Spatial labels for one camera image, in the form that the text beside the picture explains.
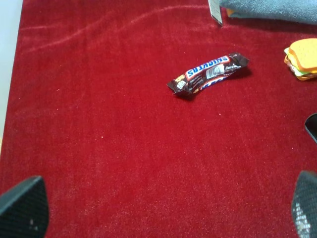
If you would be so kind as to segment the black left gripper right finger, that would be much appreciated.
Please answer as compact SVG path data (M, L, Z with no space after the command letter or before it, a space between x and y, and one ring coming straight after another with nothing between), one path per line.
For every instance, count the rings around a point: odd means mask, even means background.
M317 175L302 171L292 200L292 218L300 238L317 236Z

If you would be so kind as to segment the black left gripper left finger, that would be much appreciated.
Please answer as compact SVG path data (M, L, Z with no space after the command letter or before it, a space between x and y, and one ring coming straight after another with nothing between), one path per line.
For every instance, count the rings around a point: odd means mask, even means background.
M44 179L31 176L0 196L2 238L43 238L49 225Z

